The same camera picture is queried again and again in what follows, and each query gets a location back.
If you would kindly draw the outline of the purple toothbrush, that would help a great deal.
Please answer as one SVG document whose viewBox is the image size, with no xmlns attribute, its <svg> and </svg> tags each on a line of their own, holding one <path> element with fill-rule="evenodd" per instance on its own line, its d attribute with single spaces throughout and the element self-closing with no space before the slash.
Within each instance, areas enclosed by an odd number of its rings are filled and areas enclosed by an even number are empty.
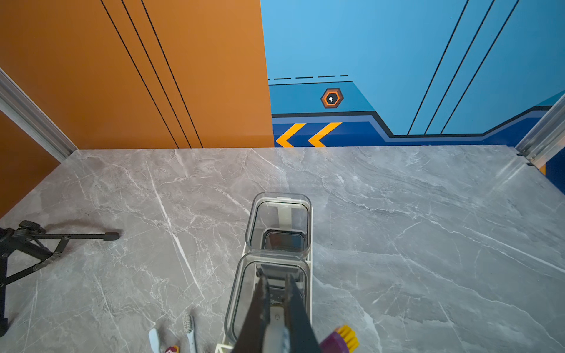
<svg viewBox="0 0 565 353">
<path fill-rule="evenodd" d="M 336 328 L 319 344 L 322 353 L 353 353 L 359 346 L 356 332 L 348 325 Z"/>
</svg>

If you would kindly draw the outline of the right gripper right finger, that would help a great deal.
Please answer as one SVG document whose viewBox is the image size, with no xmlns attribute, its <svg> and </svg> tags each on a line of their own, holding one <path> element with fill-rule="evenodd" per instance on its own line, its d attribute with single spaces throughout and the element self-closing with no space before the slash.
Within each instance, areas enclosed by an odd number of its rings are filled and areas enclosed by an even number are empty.
<svg viewBox="0 0 565 353">
<path fill-rule="evenodd" d="M 290 352 L 321 352 L 319 343 L 306 313 L 303 298 L 300 296 L 293 276 L 285 278 L 284 295 L 285 326 L 288 329 Z"/>
</svg>

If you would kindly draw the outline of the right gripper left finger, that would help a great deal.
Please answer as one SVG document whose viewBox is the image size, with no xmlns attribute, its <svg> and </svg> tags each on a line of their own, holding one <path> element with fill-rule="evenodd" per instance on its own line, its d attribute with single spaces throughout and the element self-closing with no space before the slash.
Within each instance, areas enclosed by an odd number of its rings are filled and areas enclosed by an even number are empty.
<svg viewBox="0 0 565 353">
<path fill-rule="evenodd" d="M 232 352 L 262 352 L 263 337 L 269 323 L 269 283 L 266 275 L 260 275 L 244 324 Z"/>
</svg>

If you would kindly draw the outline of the white blue toothbrush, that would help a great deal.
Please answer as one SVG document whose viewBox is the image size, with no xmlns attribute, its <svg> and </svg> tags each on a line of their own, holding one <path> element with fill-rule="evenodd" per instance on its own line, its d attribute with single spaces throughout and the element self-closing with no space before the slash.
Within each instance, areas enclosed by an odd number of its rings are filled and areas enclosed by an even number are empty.
<svg viewBox="0 0 565 353">
<path fill-rule="evenodd" d="M 183 328 L 188 340 L 188 351 L 190 353 L 197 353 L 194 318 L 189 313 L 185 313 L 183 316 Z"/>
</svg>

